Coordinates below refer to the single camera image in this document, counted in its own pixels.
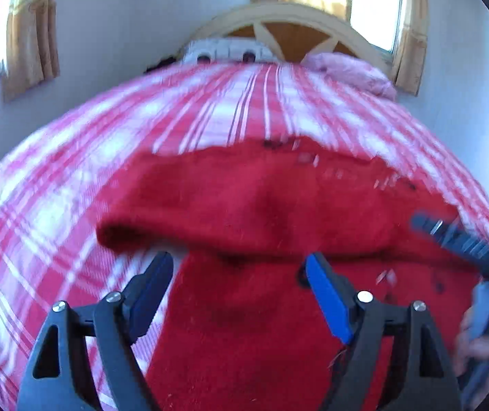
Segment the person's hand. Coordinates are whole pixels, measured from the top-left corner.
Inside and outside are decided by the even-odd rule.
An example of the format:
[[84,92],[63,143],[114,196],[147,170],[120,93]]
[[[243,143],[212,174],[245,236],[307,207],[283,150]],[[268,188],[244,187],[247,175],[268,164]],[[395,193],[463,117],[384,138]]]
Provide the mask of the person's hand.
[[479,361],[489,361],[489,336],[479,337],[477,339],[473,339],[470,336],[473,323],[473,310],[474,308],[470,307],[463,314],[462,323],[460,323],[460,333],[455,341],[453,367],[457,376],[465,372],[467,362],[472,358]]

